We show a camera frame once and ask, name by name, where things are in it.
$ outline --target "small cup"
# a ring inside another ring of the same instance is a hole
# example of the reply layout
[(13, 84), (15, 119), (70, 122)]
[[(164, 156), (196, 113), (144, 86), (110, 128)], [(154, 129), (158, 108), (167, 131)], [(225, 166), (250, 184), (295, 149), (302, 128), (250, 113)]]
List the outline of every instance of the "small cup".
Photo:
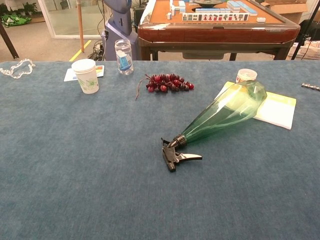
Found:
[(235, 82), (241, 83), (245, 81), (254, 81), (257, 79), (257, 72), (251, 69), (243, 68), (238, 71)]
[(124, 75), (132, 74), (134, 72), (134, 64), (130, 41), (126, 39), (115, 41), (114, 50), (119, 73)]
[(71, 65), (82, 91), (85, 94), (94, 94), (99, 90), (96, 73), (96, 62), (92, 59), (81, 59)]

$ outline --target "yellow notebook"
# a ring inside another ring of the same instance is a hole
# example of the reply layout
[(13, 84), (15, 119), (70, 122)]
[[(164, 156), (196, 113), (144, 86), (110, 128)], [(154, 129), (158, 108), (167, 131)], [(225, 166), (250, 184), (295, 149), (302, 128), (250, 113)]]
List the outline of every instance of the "yellow notebook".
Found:
[[(227, 81), (216, 98), (234, 82)], [(266, 92), (267, 97), (259, 107), (254, 119), (258, 119), (285, 129), (292, 128), (297, 100), (292, 97)]]

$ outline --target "grapes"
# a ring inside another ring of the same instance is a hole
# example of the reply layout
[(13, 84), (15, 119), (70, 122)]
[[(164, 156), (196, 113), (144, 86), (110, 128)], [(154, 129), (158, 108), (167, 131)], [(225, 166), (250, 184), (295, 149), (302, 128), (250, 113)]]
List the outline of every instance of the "grapes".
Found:
[(179, 92), (180, 90), (189, 91), (194, 89), (194, 85), (188, 81), (185, 81), (183, 77), (171, 74), (159, 74), (152, 75), (151, 77), (146, 75), (146, 79), (149, 80), (149, 83), (145, 85), (149, 93), (167, 93), (168, 90), (173, 92)]

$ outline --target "table leg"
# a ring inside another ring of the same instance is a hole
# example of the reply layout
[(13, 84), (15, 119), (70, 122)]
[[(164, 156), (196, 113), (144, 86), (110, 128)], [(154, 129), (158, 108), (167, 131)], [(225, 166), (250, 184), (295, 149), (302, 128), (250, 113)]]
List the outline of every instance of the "table leg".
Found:
[(0, 34), (1, 34), (1, 37), (3, 38), (6, 46), (8, 47), (12, 57), (14, 59), (18, 59), (19, 58), (19, 55), (17, 53), (17, 51), (15, 50), (15, 47), (14, 45), (12, 44), (8, 34), (6, 33), (6, 30), (4, 28), (4, 26), (2, 25), (2, 23), (0, 22)]
[(145, 46), (141, 46), (140, 47), (140, 50), (141, 50), (141, 60), (143, 61), (150, 61), (151, 60), (151, 57), (150, 57), (150, 49), (148, 47), (145, 47)]
[(237, 54), (236, 54), (236, 53), (231, 53), (231, 54), (230, 54), (229, 61), (235, 61), (235, 60), (236, 60), (236, 57), (237, 57)]
[(158, 61), (158, 51), (153, 51), (152, 52), (152, 60), (153, 61)]
[(290, 51), (290, 47), (279, 48), (273, 60), (286, 60), (289, 51)]

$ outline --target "mahjong table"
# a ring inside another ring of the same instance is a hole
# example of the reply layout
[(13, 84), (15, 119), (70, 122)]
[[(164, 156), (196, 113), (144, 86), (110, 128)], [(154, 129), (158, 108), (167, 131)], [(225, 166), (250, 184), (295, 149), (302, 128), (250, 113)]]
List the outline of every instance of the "mahjong table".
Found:
[(262, 52), (284, 60), (299, 30), (296, 23), (253, 0), (223, 2), (208, 11), (192, 1), (150, 0), (138, 41), (142, 60), (158, 51), (183, 53), (186, 59), (231, 53), (230, 60), (237, 53)]

